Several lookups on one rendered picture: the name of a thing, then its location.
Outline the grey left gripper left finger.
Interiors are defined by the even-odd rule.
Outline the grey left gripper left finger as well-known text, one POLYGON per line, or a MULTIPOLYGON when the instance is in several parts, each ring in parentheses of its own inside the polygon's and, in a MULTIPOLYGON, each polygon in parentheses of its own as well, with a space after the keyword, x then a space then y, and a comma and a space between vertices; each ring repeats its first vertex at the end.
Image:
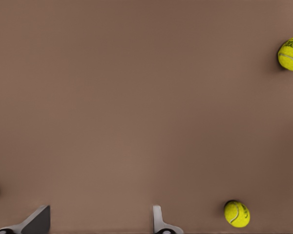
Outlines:
POLYGON ((43 205, 23 222, 0 228, 0 234, 48 234, 50 227, 50 205, 43 205))

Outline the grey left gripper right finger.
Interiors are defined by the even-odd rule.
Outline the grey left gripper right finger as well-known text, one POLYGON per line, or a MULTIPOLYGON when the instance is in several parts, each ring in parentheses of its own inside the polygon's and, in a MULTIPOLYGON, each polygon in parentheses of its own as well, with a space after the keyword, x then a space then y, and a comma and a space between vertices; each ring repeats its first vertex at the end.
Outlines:
POLYGON ((184 234, 184 231, 180 227, 173 226, 164 222, 161 206, 153 205, 152 213, 154 234, 184 234))

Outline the yellow tennis ball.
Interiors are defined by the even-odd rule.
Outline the yellow tennis ball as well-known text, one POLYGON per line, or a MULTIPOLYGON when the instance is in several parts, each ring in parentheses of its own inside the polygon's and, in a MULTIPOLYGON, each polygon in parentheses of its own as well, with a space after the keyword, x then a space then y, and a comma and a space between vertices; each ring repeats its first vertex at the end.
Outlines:
POLYGON ((248 208, 236 200, 231 200, 225 204, 224 216, 226 221, 236 228, 246 227, 251 219, 248 208))
POLYGON ((281 46, 277 55, 280 65, 287 70, 293 71, 293 37, 281 46))

